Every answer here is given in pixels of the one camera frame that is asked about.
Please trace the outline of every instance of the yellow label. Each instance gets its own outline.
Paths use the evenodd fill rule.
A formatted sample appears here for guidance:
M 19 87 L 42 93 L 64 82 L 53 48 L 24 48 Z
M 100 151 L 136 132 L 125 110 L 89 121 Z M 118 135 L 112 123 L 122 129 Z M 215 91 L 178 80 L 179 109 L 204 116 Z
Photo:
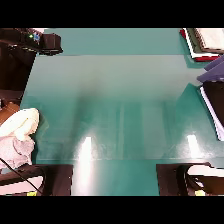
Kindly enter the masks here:
M 28 192 L 27 196 L 37 196 L 37 192 L 36 191 Z
M 205 196 L 205 192 L 203 190 L 195 191 L 196 196 Z

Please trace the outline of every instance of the dark green cloth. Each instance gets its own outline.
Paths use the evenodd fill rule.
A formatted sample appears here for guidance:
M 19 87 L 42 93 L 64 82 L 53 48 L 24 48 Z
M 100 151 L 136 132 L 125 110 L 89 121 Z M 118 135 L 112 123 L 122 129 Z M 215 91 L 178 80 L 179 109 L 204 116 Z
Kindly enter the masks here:
M 194 33 L 194 28 L 186 28 L 194 53 L 204 53 Z

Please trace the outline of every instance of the table surface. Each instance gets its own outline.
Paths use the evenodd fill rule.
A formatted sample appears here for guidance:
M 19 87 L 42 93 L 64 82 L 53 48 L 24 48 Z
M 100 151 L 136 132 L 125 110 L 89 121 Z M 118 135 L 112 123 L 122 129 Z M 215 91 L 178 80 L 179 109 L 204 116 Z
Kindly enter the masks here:
M 40 123 L 34 163 L 74 164 L 72 195 L 159 195 L 156 164 L 223 167 L 223 143 L 179 29 L 49 29 L 21 108 Z

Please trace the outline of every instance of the pink cloth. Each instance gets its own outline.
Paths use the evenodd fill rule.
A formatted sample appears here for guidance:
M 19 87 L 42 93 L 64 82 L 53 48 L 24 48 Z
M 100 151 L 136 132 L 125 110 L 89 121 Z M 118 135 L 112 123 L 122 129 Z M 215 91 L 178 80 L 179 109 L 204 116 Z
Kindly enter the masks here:
M 31 139 L 20 141 L 16 137 L 0 137 L 0 158 L 4 159 L 13 169 L 25 163 L 32 165 L 31 152 L 35 142 Z M 7 168 L 0 161 L 0 169 Z

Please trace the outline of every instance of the wire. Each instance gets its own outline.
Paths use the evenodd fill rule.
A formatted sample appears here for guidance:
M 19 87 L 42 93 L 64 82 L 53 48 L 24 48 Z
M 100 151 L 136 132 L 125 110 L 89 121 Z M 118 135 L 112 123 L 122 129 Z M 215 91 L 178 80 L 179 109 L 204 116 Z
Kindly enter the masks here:
M 16 170 L 14 170 L 7 162 L 5 162 L 4 159 L 0 158 L 0 160 L 14 173 L 16 173 L 18 176 L 20 176 L 24 181 L 28 182 L 33 188 L 36 189 L 41 195 L 43 194 L 39 189 L 37 189 L 28 179 L 24 178 L 20 173 L 18 173 Z

